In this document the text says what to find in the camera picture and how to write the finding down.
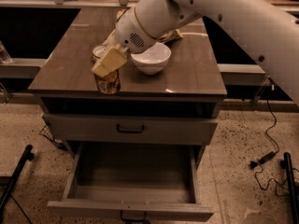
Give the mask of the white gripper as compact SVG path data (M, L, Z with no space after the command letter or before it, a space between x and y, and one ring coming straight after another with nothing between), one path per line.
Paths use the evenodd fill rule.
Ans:
M128 50L142 53L152 47L159 34L156 21L155 15L139 11L136 7L127 10L117 21L116 31L103 42L104 46L93 49L93 73L105 77L126 64ZM115 39L121 46L114 46Z

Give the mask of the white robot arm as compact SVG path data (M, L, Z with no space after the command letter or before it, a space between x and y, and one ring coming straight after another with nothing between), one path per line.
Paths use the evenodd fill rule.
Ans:
M158 38L198 18L220 26L299 105L299 24L263 0L140 0L124 12L92 68L105 77Z

